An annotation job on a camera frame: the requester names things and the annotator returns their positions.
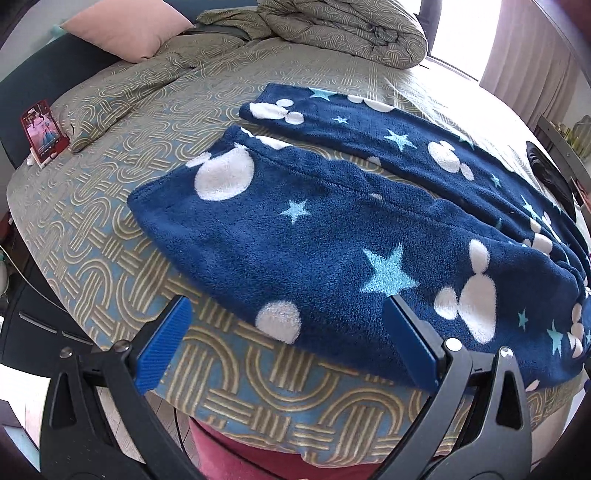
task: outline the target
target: folded comforter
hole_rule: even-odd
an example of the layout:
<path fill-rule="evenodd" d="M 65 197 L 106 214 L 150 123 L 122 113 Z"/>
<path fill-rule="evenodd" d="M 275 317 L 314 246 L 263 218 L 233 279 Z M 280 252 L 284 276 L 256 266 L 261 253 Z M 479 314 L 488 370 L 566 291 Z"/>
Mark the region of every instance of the folded comforter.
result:
<path fill-rule="evenodd" d="M 427 54 L 420 24 L 397 0 L 259 0 L 256 12 L 220 9 L 205 12 L 198 20 L 239 27 L 254 32 L 253 38 L 271 31 L 291 42 L 398 69 L 418 65 Z"/>

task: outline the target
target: wall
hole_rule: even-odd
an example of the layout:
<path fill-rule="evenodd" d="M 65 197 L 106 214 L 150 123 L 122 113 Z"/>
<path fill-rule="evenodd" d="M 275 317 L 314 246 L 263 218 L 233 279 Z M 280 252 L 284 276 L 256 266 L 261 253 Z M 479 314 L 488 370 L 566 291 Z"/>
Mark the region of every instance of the wall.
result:
<path fill-rule="evenodd" d="M 591 87 L 587 83 L 583 72 L 577 77 L 577 84 L 574 87 L 573 99 L 566 110 L 562 123 L 572 128 L 585 115 L 591 115 Z"/>
<path fill-rule="evenodd" d="M 2 144 L 0 144 L 0 218 L 2 218 L 8 211 L 6 187 L 13 171 L 14 169 L 12 168 L 11 163 L 8 161 L 6 152 L 2 148 Z"/>
<path fill-rule="evenodd" d="M 97 1 L 40 0 L 33 5 L 0 48 L 0 81 L 51 40 L 53 25 L 59 25 Z M 0 218 L 8 210 L 6 189 L 13 171 L 0 144 Z"/>

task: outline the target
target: blue fleece garment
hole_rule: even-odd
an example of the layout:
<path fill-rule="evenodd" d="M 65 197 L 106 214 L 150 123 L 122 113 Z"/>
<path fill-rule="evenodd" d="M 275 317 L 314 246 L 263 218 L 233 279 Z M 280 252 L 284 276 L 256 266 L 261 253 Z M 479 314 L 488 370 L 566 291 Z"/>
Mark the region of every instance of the blue fleece garment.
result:
<path fill-rule="evenodd" d="M 342 365 L 412 384 L 381 320 L 393 294 L 443 338 L 510 346 L 526 385 L 573 378 L 589 350 L 570 333 L 574 317 L 591 326 L 582 270 L 421 188 L 238 126 L 128 206 L 224 308 Z M 532 237 L 529 222 L 511 229 Z"/>
<path fill-rule="evenodd" d="M 240 116 L 286 137 L 377 163 L 496 226 L 508 239 L 538 245 L 534 237 L 541 233 L 553 242 L 555 262 L 568 262 L 582 278 L 591 275 L 589 250 L 576 224 L 468 138 L 381 102 L 276 83 L 242 105 Z"/>

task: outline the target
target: smartphone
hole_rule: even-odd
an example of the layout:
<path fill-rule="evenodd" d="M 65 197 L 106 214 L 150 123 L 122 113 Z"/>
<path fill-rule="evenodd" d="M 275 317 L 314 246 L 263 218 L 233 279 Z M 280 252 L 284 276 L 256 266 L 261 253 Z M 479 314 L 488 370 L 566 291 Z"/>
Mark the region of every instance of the smartphone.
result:
<path fill-rule="evenodd" d="M 70 140 L 57 126 L 45 100 L 23 113 L 21 123 L 40 166 L 45 166 L 70 144 Z"/>

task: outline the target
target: red fabric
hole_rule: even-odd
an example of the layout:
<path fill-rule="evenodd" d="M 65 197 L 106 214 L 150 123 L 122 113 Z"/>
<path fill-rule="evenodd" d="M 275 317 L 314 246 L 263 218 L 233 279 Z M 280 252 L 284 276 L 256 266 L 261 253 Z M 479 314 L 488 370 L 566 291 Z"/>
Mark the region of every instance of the red fabric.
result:
<path fill-rule="evenodd" d="M 209 480 L 271 480 L 273 477 L 244 462 L 235 453 L 287 480 L 366 480 L 378 463 L 366 463 L 342 468 L 319 468 L 302 460 L 295 453 L 271 452 L 236 442 L 213 428 L 199 425 L 223 446 L 199 430 L 191 419 L 191 435 L 199 454 L 199 470 Z"/>

